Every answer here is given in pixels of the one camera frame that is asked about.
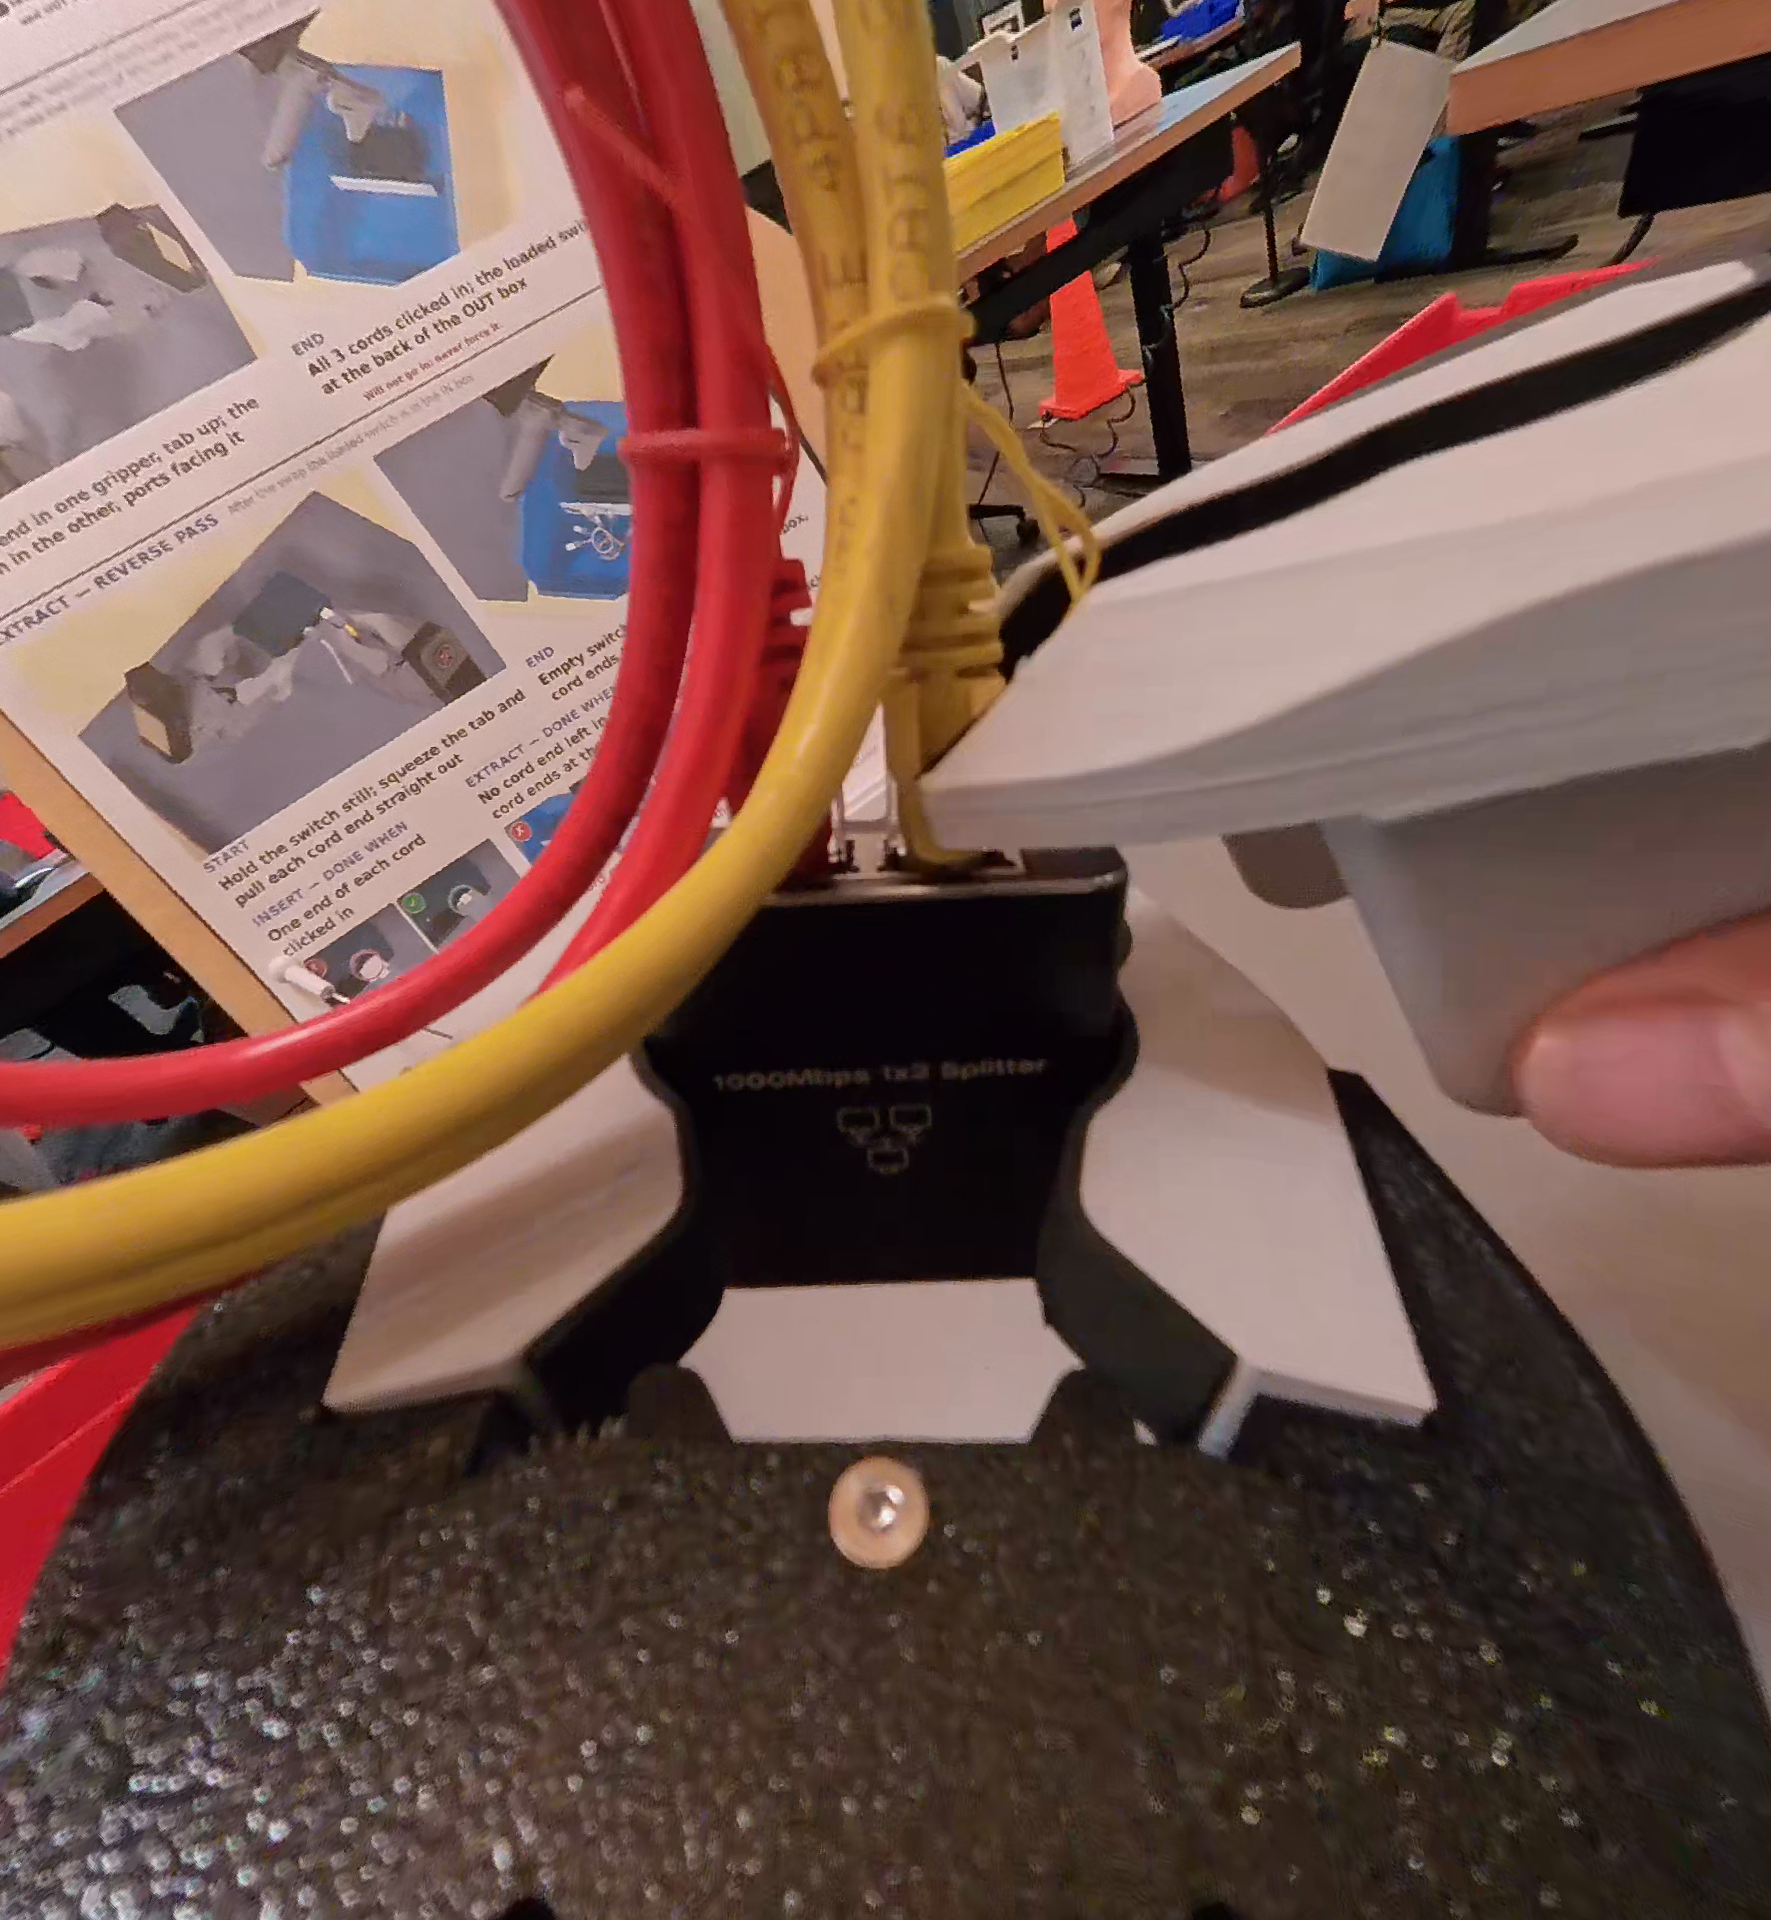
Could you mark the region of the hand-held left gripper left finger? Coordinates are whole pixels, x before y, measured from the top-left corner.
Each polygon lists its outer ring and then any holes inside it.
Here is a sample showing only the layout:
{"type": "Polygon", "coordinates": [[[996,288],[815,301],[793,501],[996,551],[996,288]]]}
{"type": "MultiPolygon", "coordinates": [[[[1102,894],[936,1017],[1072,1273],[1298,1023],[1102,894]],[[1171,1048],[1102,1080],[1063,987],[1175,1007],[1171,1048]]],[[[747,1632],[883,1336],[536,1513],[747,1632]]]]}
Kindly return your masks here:
{"type": "Polygon", "coordinates": [[[395,1206],[322,1389],[368,1416],[477,1394],[528,1397],[531,1353],[594,1305],[627,1351],[619,1389],[681,1361],[712,1320],[712,1278],[673,1235],[686,1201],[673,1110],[634,1059],[480,1161],[395,1206]]]}

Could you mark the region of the person's right hand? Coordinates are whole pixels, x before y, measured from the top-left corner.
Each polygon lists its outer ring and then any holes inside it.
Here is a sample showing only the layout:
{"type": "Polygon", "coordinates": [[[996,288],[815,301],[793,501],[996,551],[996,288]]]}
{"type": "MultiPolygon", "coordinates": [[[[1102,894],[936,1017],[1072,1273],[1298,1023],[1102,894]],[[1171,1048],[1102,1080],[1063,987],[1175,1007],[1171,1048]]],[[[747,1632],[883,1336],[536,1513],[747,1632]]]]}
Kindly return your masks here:
{"type": "Polygon", "coordinates": [[[1522,1036],[1515,1090],[1585,1161],[1771,1166],[1771,915],[1588,982],[1522,1036]]]}

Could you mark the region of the printed instruction board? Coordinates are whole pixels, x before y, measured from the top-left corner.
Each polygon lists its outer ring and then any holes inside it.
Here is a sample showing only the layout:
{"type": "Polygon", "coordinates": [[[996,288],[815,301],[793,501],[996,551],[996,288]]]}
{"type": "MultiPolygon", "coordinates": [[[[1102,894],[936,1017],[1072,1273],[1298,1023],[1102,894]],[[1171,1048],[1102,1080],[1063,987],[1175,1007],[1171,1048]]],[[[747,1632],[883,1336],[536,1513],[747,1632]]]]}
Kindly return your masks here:
{"type": "Polygon", "coordinates": [[[463,944],[667,543],[507,5],[0,5],[0,721],[274,999],[463,944]]]}

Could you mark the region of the mannequin head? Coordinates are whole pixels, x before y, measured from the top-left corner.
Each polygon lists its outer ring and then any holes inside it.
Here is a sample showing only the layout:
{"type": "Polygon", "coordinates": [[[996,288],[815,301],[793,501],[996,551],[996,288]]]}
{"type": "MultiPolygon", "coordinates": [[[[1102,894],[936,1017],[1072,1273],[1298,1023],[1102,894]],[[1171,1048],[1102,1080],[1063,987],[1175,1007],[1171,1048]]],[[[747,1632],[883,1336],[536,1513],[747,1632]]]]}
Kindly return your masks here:
{"type": "Polygon", "coordinates": [[[1161,76],[1141,59],[1132,34],[1132,2],[1093,2],[1098,46],[1108,87],[1113,131],[1120,133],[1147,113],[1161,108],[1161,76]]]}

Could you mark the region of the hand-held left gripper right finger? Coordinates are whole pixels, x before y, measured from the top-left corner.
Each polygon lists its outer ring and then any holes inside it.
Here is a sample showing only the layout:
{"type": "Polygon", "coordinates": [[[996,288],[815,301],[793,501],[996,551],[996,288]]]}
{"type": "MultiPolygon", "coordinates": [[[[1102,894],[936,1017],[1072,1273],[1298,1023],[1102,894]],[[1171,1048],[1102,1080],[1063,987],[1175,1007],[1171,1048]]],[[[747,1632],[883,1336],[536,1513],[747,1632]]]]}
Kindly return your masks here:
{"type": "Polygon", "coordinates": [[[1044,1311],[1136,1439],[1233,1453],[1263,1402],[1422,1427],[1437,1392],[1326,1064],[1145,891],[1120,1052],[1044,1214],[1044,1311]]]}

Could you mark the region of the black ethernet splitter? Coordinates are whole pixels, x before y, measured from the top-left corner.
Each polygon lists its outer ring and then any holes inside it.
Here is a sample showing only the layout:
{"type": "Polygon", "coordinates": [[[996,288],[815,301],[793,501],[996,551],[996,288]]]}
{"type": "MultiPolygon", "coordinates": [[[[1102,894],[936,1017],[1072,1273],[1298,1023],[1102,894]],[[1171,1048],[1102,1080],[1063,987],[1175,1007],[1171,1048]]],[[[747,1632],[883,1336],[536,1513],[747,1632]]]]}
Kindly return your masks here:
{"type": "Polygon", "coordinates": [[[1125,950],[1108,846],[763,906],[644,1047],[721,1283],[1031,1278],[1125,950]]]}

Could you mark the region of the orange traffic cone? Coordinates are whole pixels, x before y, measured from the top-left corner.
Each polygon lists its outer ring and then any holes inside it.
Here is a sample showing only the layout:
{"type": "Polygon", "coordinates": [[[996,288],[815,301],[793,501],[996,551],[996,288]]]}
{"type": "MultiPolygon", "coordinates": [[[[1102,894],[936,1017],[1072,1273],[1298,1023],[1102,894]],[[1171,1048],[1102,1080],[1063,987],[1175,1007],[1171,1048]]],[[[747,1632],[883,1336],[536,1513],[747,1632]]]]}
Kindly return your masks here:
{"type": "Polygon", "coordinates": [[[1054,385],[1038,419],[1077,422],[1105,412],[1145,383],[1141,372],[1120,368],[1105,307],[1090,271],[1065,279],[1049,297],[1054,385]]]}

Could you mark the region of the yellow plastic bin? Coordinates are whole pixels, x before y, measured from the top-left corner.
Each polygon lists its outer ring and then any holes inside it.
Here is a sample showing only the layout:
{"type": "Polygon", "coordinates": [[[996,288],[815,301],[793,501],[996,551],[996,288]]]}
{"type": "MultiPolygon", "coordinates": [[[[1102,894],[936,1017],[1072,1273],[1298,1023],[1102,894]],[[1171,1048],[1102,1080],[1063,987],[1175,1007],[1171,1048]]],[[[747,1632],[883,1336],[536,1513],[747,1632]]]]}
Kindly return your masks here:
{"type": "Polygon", "coordinates": [[[1063,118],[1048,111],[1007,131],[979,128],[946,158],[956,252],[963,255],[1065,183],[1063,118]]]}

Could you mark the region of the white carton box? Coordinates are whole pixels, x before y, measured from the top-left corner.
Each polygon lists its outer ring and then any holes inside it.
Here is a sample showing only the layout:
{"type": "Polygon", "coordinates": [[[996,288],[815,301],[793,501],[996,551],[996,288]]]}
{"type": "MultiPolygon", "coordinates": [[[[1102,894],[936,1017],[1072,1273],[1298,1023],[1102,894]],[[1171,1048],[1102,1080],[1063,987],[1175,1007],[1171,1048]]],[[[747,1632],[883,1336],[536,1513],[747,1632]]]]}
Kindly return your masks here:
{"type": "Polygon", "coordinates": [[[985,87],[999,134],[1054,117],[1073,169],[1113,146],[1114,117],[1096,5],[1049,5],[1020,31],[995,26],[969,44],[963,63],[985,87]]]}

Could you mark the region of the grey desk wood edge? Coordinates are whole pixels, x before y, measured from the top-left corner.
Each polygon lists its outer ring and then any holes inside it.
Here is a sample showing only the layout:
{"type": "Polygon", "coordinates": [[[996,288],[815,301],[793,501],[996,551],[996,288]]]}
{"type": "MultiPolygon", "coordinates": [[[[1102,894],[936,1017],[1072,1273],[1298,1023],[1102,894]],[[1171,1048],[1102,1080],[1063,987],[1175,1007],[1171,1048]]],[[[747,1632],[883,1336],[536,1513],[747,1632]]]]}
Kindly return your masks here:
{"type": "Polygon", "coordinates": [[[1016,314],[1077,275],[1110,259],[1122,261],[1155,456],[1105,471],[1106,483],[1120,492],[1151,492],[1191,471],[1181,351],[1170,318],[1166,229],[1225,180],[1238,111],[1295,76],[1301,63],[1301,42],[1287,42],[1185,83],[1166,95],[1157,113],[1130,123],[1046,201],[959,255],[963,305],[985,342],[1003,338],[1016,314]]]}
{"type": "Polygon", "coordinates": [[[1445,126],[1469,137],[1771,54],[1771,2],[1557,2],[1451,76],[1445,126]]]}

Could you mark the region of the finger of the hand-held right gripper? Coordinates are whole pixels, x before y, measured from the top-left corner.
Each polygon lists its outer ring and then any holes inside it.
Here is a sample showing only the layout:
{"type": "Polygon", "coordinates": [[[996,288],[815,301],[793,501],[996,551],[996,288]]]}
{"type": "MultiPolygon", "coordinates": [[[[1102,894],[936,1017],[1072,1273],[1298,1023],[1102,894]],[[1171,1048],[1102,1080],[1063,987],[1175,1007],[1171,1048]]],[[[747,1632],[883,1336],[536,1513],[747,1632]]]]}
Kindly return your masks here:
{"type": "Polygon", "coordinates": [[[1474,537],[1068,618],[924,779],[949,843],[1316,829],[1426,1064],[1511,1114],[1585,978],[1771,908],[1771,456],[1474,537]]]}
{"type": "Polygon", "coordinates": [[[1155,499],[1016,668],[1383,668],[1609,588],[1626,659],[1771,662],[1771,255],[1632,275],[1383,380],[1155,499]]]}

